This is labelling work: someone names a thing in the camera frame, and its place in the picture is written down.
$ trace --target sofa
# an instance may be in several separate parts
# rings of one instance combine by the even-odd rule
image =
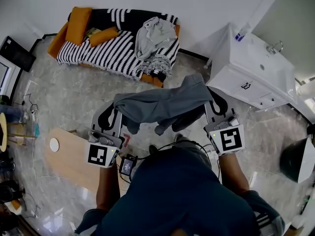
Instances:
[[[95,47],[91,47],[89,38],[85,37],[81,45],[66,41],[68,21],[58,32],[48,48],[48,54],[57,60],[59,64],[78,64],[87,67],[98,67],[112,73],[124,75],[127,78],[152,83],[157,87],[163,87],[163,81],[170,77],[171,73],[165,69],[159,69],[156,63],[151,70],[141,69],[143,65],[150,66],[152,59],[148,61],[138,60],[134,55],[134,43],[138,30],[144,22],[159,17],[175,25],[176,36],[179,36],[180,26],[177,17],[158,12],[129,9],[92,9],[86,30],[99,29],[100,31],[116,27],[118,36]],[[171,71],[179,50],[179,41],[176,38],[168,48],[160,48],[157,54],[168,60],[168,69]]]

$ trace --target soap bottle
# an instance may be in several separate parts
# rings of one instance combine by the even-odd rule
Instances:
[[[249,23],[246,23],[245,26],[241,28],[239,33],[235,36],[235,39],[240,42],[245,37],[250,28],[251,26]]]

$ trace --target sleeve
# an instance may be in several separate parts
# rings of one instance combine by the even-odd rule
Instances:
[[[94,235],[97,226],[102,222],[102,219],[107,214],[107,211],[102,209],[88,210],[82,219],[81,224],[75,230],[76,235]]]
[[[256,191],[248,191],[242,195],[242,198],[254,211],[261,236],[283,235],[285,226],[283,219]]]

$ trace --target cabinet handle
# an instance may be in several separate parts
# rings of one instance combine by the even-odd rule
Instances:
[[[241,88],[243,88],[243,89],[249,89],[251,87],[251,84],[249,84],[248,82],[246,82],[246,84],[245,85],[242,85],[241,86]]]

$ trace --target jeans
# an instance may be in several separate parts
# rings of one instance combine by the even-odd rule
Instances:
[[[17,123],[23,120],[24,112],[16,107],[0,105],[0,113],[5,114],[6,122]]]
[[[11,160],[0,160],[0,173],[5,173],[8,171],[13,171],[14,164]]]

